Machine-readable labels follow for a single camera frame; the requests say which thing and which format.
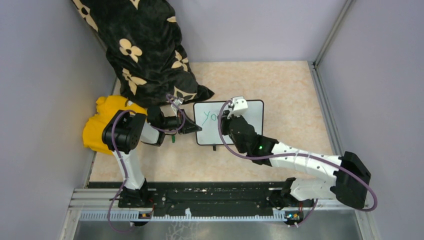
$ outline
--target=gray floor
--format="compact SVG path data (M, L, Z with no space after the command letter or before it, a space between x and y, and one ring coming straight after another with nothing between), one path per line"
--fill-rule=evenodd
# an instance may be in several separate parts
M150 222L130 233L117 233L106 221L80 221L74 240L361 240L360 236L353 211L315 211L300 228L280 222Z

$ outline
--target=whiteboard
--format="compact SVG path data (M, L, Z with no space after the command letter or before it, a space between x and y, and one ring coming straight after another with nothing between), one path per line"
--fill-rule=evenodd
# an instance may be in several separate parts
M218 115L225 101L206 101L193 104L194 121L202 130L196 132L199 145L222 145L218 134ZM248 109L243 114L247 123L254 127L257 134L262 135L264 126L264 102L262 100L247 100ZM224 136L227 144L233 144L229 136Z

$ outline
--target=wall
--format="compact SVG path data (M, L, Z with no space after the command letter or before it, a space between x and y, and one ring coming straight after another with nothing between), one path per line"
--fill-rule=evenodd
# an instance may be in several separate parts
M0 239L57 239L114 73L71 1L0 3Z
M384 240L424 228L424 1L357 1L319 70L345 150L370 169Z
M344 0L169 0L191 62L313 61Z

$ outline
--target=white wall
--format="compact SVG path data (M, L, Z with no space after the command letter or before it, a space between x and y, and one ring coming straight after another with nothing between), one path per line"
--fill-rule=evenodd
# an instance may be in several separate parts
M191 62L313 61L345 0L169 0Z
M379 197L384 240L423 239L424 1L359 0L319 67L346 150Z
M0 3L0 239L52 240L93 153L82 130L114 72L71 1Z

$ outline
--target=yellow bag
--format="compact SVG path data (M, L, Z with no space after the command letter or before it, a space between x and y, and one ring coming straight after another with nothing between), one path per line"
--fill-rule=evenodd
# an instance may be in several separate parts
M97 113L88 119L82 131L82 142L84 147L93 151L113 155L108 146L102 141L102 133L106 125L115 116L118 110L133 110L136 113L147 115L147 111L126 99L123 96L101 96L95 102Z

